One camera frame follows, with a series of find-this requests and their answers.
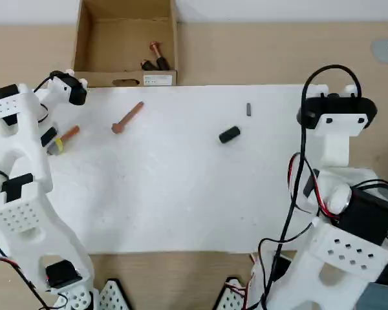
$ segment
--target cardboard box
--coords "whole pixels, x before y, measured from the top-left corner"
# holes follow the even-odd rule
[[[170,71],[143,71],[152,41],[160,43]],[[73,69],[90,87],[177,84],[174,0],[82,0]]]

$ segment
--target label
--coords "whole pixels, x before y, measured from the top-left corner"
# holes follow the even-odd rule
[[[173,76],[144,75],[144,86],[171,86],[172,84]]]

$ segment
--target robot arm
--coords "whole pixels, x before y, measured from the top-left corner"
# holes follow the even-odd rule
[[[85,103],[87,82],[77,80],[73,71],[52,72],[47,80],[42,102]],[[0,88],[0,231],[12,259],[35,287],[52,294],[80,296],[81,302],[71,306],[82,310],[98,299],[94,269],[79,239],[47,198],[52,177],[40,141],[40,117],[41,102],[26,85]],[[28,159],[30,172],[7,179],[5,175],[10,175],[21,157]],[[43,258],[49,255],[63,260],[45,265]]]
[[[349,137],[367,128],[377,111],[371,100],[356,98],[354,87],[340,96],[318,94],[306,99],[306,104],[306,114],[299,111],[297,120],[301,123],[306,118],[306,128],[323,138],[317,185],[323,203],[336,216],[313,219],[304,246],[273,284],[267,309],[312,309],[314,302],[322,310],[352,310],[368,283],[375,282],[388,264],[388,196],[356,186],[378,179],[372,170],[347,166]],[[318,208],[312,177],[303,194]],[[271,266],[273,254],[263,257],[264,265]],[[264,309],[259,302],[263,279],[257,262],[245,309]]]

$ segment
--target black cylinder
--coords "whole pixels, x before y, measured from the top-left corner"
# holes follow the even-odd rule
[[[158,64],[158,67],[160,67],[160,70],[163,70],[163,71],[169,70],[168,61],[164,57],[159,57],[156,60],[156,63]]]
[[[233,126],[232,128],[220,134],[219,139],[221,143],[227,143],[230,140],[237,137],[239,134],[240,134],[240,129],[237,126]]]
[[[149,60],[144,61],[143,63],[141,63],[141,68],[142,68],[142,70],[145,70],[145,71],[156,71],[156,70],[158,70],[158,68],[156,66],[154,66],[153,63],[150,62]]]

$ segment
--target wooden table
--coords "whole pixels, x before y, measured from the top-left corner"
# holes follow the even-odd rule
[[[358,75],[378,115],[351,141],[351,165],[371,167],[388,180],[388,65],[370,44],[388,38],[388,23],[190,24],[179,25],[180,85],[304,83],[317,68],[339,63]],[[70,67],[74,26],[0,26],[0,87],[36,86],[51,70]],[[339,91],[341,72],[318,80]],[[146,253],[92,256],[96,285],[117,276],[135,309],[212,308],[228,275],[248,279],[246,255]],[[0,264],[0,309],[38,308],[17,276]]]

